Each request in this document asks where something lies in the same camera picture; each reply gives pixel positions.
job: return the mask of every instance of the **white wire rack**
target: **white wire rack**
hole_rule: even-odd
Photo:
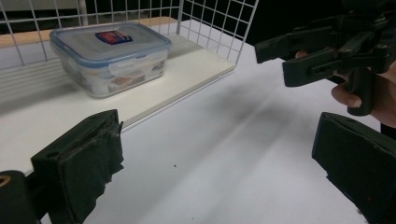
[[[54,28],[138,21],[237,63],[259,0],[0,0],[0,69],[57,58]]]

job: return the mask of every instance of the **white shelf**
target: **white shelf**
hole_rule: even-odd
[[[97,112],[118,109],[124,127],[235,68],[179,35],[162,77],[106,99],[94,99],[70,80],[58,59],[3,70],[0,77],[0,170],[32,169],[30,158]]]

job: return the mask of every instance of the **blue lid rim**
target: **blue lid rim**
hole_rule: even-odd
[[[151,32],[152,34],[158,36],[160,39],[162,39],[165,42],[165,44],[163,46],[155,47],[152,49],[139,50],[139,51],[134,52],[134,54],[123,54],[118,57],[112,57],[112,58],[108,58],[106,60],[95,61],[95,60],[90,60],[90,59],[87,59],[87,58],[81,56],[79,53],[77,53],[75,50],[73,50],[67,44],[65,44],[62,40],[60,40],[59,37],[57,36],[57,34],[59,34],[60,32],[67,32],[68,30],[76,30],[76,29],[88,29],[88,28],[92,28],[92,26],[81,26],[81,27],[61,28],[61,29],[52,30],[49,33],[49,38],[53,44],[55,44],[60,50],[65,52],[67,55],[72,57],[78,64],[80,64],[84,67],[89,67],[89,68],[106,67],[112,63],[122,62],[122,61],[125,61],[128,59],[136,58],[137,56],[141,56],[142,52],[145,52],[145,54],[148,55],[148,54],[154,53],[154,52],[169,50],[172,47],[172,41],[170,39],[166,38],[163,35],[156,33],[155,31],[151,30],[147,26],[142,25],[137,22],[122,21],[122,22],[108,23],[105,25],[112,26],[112,25],[120,25],[120,24],[129,24],[129,25],[132,24],[132,25],[140,26],[143,29],[146,29],[147,31]]]

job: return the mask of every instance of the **label on lid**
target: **label on lid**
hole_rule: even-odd
[[[129,35],[124,35],[120,31],[105,31],[95,33],[95,36],[102,42],[109,45],[117,45],[121,43],[132,42],[132,38]]]

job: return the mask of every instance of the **plastic food container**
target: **plastic food container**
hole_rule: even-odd
[[[53,30],[50,46],[88,94],[107,97],[163,75],[172,42],[135,22]]]

